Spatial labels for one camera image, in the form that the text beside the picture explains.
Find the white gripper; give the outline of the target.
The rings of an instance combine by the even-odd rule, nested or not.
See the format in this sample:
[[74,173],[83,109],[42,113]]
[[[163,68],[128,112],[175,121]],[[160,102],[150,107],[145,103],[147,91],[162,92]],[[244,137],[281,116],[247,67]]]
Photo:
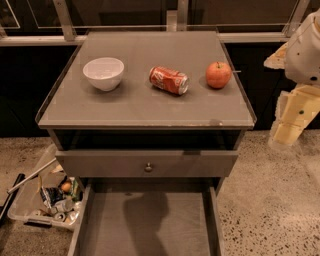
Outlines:
[[264,66],[285,68],[286,77],[300,83],[280,93],[270,130],[269,146],[287,148],[320,112],[320,9],[306,17],[288,43],[266,58]]

